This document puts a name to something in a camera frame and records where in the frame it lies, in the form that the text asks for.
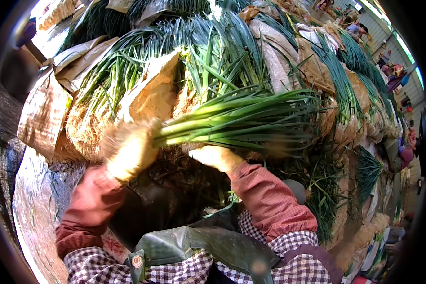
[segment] checkered shirt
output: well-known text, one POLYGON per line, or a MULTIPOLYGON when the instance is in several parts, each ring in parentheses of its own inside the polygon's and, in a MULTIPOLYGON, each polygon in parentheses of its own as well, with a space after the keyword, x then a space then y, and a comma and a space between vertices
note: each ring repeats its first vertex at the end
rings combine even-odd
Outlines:
MULTIPOLYGON (((318 246, 317 235, 310 231, 297 231, 279 236, 267 243, 265 235, 251 222, 247 210, 238 217, 243 234, 268 245, 279 257, 301 244, 318 246)), ((216 261, 204 249, 197 249, 187 260, 175 264, 145 268, 145 279, 155 283, 205 283, 212 265, 235 283, 250 284, 251 276, 228 268, 216 261)), ((130 268, 118 262, 102 248, 89 247, 68 253, 64 258, 68 268, 68 283, 131 284, 130 268)), ((331 283, 327 269, 310 254, 299 254, 284 267, 272 269, 273 282, 282 283, 331 283)))

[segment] produce pile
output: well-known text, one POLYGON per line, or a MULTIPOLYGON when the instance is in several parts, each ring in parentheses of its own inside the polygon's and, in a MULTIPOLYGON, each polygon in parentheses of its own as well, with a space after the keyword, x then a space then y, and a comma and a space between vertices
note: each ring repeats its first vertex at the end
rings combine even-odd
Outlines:
MULTIPOLYGON (((263 3, 250 15, 246 0, 162 0, 163 9, 149 17, 145 11, 154 1, 129 1, 126 13, 108 8, 108 0, 93 1, 72 23, 60 51, 102 35, 119 38, 70 91, 73 103, 62 125, 66 149, 101 162, 106 128, 145 118, 131 110, 151 109, 164 121, 155 146, 166 152, 202 142, 243 156, 257 153, 277 176, 304 184, 319 241, 328 243, 338 203, 347 198, 339 195, 342 167, 334 153, 358 146, 357 137, 379 142, 392 135, 394 99, 343 30, 329 29, 345 48, 337 54, 322 27, 316 29, 318 44, 302 45, 295 25, 303 19, 282 2, 263 3), (320 69, 320 76, 312 75, 320 69)), ((381 167, 361 152, 360 170, 369 173, 359 177, 363 199, 381 167)))

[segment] person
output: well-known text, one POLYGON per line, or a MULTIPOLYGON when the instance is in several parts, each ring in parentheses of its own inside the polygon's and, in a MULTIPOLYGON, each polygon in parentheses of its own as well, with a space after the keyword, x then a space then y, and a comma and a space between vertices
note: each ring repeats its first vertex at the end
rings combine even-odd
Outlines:
POLYGON ((333 4, 334 4, 334 0, 321 0, 317 8, 319 8, 322 11, 326 11, 329 8, 329 6, 333 4))
POLYGON ((361 38, 361 35, 366 35, 368 33, 368 28, 363 24, 353 24, 348 26, 346 31, 354 40, 358 40, 358 38, 361 38))
POLYGON ((340 20, 340 24, 343 28, 346 28, 350 24, 358 25, 358 16, 361 14, 361 11, 357 11, 356 9, 351 9, 349 11, 344 12, 342 18, 340 20))
POLYGON ((155 161, 152 137, 160 127, 157 119, 119 126, 102 144, 112 148, 107 162, 86 169, 56 229, 68 283, 341 282, 342 270, 318 246, 308 207, 262 165, 211 145, 188 154, 226 173, 246 209, 238 217, 223 210, 189 226, 148 232, 125 263, 106 253, 101 234, 124 203, 124 187, 155 161))
POLYGON ((391 50, 388 49, 384 54, 379 54, 379 61, 377 64, 379 65, 380 69, 383 65, 386 65, 388 63, 388 60, 390 60, 391 57, 391 50))
POLYGON ((414 145, 410 143, 403 147, 399 138, 387 138, 379 143, 377 150, 382 158, 388 159, 388 169, 392 173, 399 173, 413 160, 414 145))

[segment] glove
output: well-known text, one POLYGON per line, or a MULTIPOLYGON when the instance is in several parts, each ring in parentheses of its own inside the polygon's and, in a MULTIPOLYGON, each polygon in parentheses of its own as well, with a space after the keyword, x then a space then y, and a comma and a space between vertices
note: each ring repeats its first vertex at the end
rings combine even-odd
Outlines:
POLYGON ((240 156, 235 155, 227 148, 219 146, 204 146, 200 149, 189 151, 188 155, 207 166, 217 168, 223 173, 229 173, 243 162, 240 156))
POLYGON ((108 171, 119 181, 129 182, 139 172, 148 168, 158 155, 153 147, 153 136, 159 132, 161 121, 122 123, 106 132, 101 141, 102 155, 107 160, 108 171))

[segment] wall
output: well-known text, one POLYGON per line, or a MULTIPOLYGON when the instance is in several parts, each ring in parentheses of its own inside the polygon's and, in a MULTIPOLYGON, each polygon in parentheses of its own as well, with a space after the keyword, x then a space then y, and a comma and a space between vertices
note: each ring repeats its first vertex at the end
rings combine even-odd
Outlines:
MULTIPOLYGON (((343 9, 345 5, 351 3, 350 0, 336 0, 334 7, 343 9)), ((369 30, 371 40, 367 37, 363 37, 363 40, 369 45, 372 50, 373 58, 375 61, 378 59, 379 53, 383 53, 385 50, 390 49, 392 51, 390 62, 399 63, 405 68, 409 68, 412 64, 398 43, 394 35, 387 28, 386 24, 383 23, 375 14, 373 14, 365 6, 362 8, 362 14, 358 16, 358 21, 365 25, 369 30)), ((414 128, 418 136, 418 130, 420 128, 420 111, 426 106, 424 100, 423 88, 420 80, 415 72, 412 73, 409 82, 399 90, 398 94, 395 94, 395 100, 398 103, 398 109, 401 108, 401 101, 409 96, 412 103, 413 111, 408 112, 407 108, 403 108, 402 113, 406 117, 407 121, 414 120, 414 128)), ((414 158, 409 165, 410 168, 410 185, 414 185, 420 177, 420 162, 418 158, 414 158)))

